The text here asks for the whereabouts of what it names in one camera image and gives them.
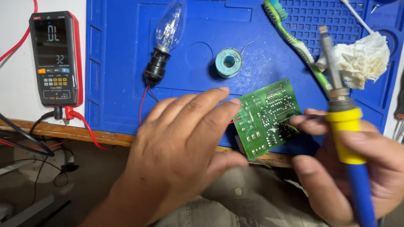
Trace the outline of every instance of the screw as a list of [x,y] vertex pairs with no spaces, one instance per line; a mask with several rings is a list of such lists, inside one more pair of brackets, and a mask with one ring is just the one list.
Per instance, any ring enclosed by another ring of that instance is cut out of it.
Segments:
[[376,5],[373,7],[373,9],[372,9],[372,11],[371,11],[370,13],[373,13],[379,6],[380,6],[379,4],[376,4]]

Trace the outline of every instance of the light bulb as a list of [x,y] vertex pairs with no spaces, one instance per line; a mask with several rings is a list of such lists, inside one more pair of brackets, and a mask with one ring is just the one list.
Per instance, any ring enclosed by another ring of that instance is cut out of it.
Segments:
[[173,0],[167,5],[156,28],[158,49],[168,53],[178,45],[184,32],[186,16],[186,0]]

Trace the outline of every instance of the wooden table edge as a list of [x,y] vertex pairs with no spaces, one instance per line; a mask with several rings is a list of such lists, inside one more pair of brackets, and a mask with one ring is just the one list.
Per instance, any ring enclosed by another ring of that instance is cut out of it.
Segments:
[[[22,130],[29,132],[30,128],[34,122],[26,120],[16,120],[10,119],[12,123],[20,127]],[[0,120],[0,130],[14,131],[9,125]],[[80,141],[92,142],[90,133],[86,128],[65,126],[59,124],[50,124],[42,122],[35,127],[35,135],[57,137],[63,139],[73,139]],[[110,144],[110,145],[121,145],[125,147],[130,147],[132,145],[133,135],[114,133],[114,132],[104,132],[93,130],[93,134],[97,139],[98,143]],[[225,153],[239,151],[231,147],[217,146],[215,152]],[[249,161],[253,164],[260,164],[266,166],[276,166],[276,167],[291,167],[291,159],[293,155],[281,154],[268,152],[265,155],[260,156],[254,160]]]

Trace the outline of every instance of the crumpled tissue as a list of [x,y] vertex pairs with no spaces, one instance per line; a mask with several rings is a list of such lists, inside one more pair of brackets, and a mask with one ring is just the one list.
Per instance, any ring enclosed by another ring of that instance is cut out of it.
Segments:
[[[365,88],[366,80],[376,80],[387,70],[390,50],[386,36],[372,33],[350,45],[337,44],[331,50],[345,84],[350,88]],[[323,54],[316,62],[321,71],[327,68]]]

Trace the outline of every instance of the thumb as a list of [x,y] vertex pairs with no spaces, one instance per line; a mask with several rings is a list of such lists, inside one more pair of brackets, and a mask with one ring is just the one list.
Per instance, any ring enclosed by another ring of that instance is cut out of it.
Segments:
[[238,152],[214,153],[206,170],[206,175],[210,181],[213,181],[221,177],[230,168],[247,166],[246,158]]
[[318,216],[331,226],[347,224],[354,220],[349,201],[317,159],[299,155],[292,159],[292,163],[307,192],[310,206]]
[[341,131],[341,142],[383,167],[403,170],[404,146],[376,132]]

